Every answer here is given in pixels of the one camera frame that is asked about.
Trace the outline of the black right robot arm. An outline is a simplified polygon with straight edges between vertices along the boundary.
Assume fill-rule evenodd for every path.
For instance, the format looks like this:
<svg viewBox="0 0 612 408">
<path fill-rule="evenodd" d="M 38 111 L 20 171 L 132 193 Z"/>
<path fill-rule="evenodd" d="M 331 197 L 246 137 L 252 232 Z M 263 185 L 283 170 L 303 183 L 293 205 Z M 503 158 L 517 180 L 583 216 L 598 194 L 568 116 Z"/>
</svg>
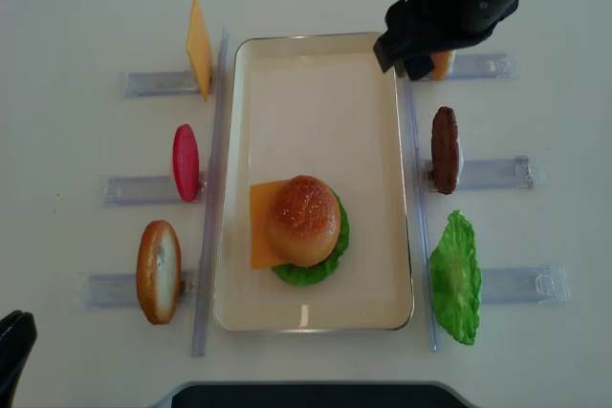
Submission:
<svg viewBox="0 0 612 408">
<path fill-rule="evenodd" d="M 434 69 L 432 56 L 488 39 L 519 0 L 399 0 L 385 15 L 387 30 L 373 51 L 383 72 L 402 64 L 413 81 Z"/>
</svg>

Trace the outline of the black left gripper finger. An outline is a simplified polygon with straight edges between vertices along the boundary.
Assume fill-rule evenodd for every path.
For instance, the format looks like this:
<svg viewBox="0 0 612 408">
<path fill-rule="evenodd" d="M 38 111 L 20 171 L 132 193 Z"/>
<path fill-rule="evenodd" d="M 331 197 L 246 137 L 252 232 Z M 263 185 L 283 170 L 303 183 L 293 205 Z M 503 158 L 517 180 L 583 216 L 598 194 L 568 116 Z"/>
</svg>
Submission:
<svg viewBox="0 0 612 408">
<path fill-rule="evenodd" d="M 16 387 L 37 339 L 30 312 L 13 311 L 1 320 L 0 393 L 1 406 L 11 407 Z"/>
</svg>

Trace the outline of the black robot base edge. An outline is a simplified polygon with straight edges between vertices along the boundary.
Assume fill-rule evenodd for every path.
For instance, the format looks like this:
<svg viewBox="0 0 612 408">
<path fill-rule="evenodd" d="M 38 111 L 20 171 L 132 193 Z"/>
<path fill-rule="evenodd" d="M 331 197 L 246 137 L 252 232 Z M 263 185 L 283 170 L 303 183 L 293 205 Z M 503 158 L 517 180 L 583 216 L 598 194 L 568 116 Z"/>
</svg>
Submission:
<svg viewBox="0 0 612 408">
<path fill-rule="evenodd" d="M 452 392 L 427 384 L 202 384 L 187 387 L 173 407 L 467 407 Z"/>
</svg>

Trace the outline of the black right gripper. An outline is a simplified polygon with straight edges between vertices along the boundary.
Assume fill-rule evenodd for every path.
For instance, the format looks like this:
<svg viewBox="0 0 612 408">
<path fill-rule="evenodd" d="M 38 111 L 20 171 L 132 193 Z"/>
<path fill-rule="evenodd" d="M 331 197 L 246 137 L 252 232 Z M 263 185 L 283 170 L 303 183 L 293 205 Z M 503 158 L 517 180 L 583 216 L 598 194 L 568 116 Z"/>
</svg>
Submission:
<svg viewBox="0 0 612 408">
<path fill-rule="evenodd" d="M 373 51 L 385 73 L 407 64 L 411 79 L 423 78 L 433 69 L 431 55 L 466 48 L 483 40 L 481 31 L 469 31 L 451 0 L 399 0 L 385 15 L 386 31 Z"/>
</svg>

